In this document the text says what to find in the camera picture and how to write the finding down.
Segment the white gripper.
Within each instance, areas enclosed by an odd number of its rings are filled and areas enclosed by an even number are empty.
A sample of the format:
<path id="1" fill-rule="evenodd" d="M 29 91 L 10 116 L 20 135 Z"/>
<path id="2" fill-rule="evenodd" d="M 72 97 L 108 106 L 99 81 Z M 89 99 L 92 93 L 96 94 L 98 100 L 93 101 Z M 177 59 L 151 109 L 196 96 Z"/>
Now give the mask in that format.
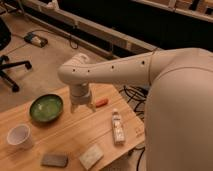
<path id="1" fill-rule="evenodd" d="M 92 93 L 88 83 L 83 84 L 75 84 L 70 86 L 70 100 L 71 105 L 70 111 L 71 113 L 75 112 L 75 105 L 86 105 L 93 111 L 96 112 L 96 107 L 92 104 Z"/>

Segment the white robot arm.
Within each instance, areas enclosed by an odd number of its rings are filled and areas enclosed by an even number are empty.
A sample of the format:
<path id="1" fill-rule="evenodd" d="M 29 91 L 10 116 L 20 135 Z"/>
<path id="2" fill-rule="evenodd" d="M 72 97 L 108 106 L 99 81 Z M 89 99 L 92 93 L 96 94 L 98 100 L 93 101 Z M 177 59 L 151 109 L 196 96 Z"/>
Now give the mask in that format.
<path id="1" fill-rule="evenodd" d="M 213 171 L 213 52 L 161 50 L 96 64 L 79 53 L 58 75 L 74 106 L 91 101 L 91 83 L 147 86 L 147 171 Z"/>

